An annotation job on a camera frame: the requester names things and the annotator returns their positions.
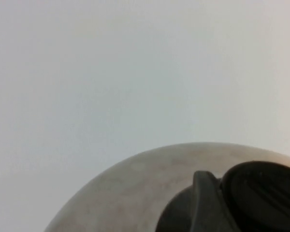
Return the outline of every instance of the white wall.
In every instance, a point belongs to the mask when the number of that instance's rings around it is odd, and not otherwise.
[[[192,141],[290,155],[290,1],[0,1],[0,232]]]

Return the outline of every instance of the black dial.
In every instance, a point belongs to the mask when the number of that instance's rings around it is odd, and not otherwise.
[[[234,166],[221,188],[237,225],[249,232],[290,232],[290,168],[252,161]]]

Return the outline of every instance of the beige dome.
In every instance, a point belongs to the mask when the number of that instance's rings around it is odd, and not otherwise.
[[[290,167],[290,157],[233,144],[179,144],[143,152],[91,180],[45,232],[154,232],[167,203],[192,184],[196,170],[221,177],[251,160]]]

